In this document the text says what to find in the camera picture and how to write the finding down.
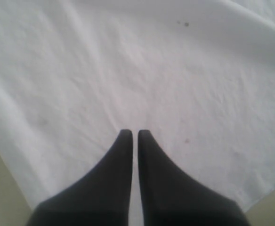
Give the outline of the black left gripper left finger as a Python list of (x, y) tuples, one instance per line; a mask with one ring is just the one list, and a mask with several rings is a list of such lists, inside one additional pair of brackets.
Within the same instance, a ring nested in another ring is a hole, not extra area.
[(127, 226), (132, 184), (133, 135), (118, 137), (83, 178), (38, 205), (29, 226)]

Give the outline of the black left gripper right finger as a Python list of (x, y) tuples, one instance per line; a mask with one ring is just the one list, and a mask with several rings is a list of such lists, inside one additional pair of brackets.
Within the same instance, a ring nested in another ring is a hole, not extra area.
[(138, 133), (138, 174), (146, 226), (247, 226), (232, 200), (188, 176), (149, 130)]

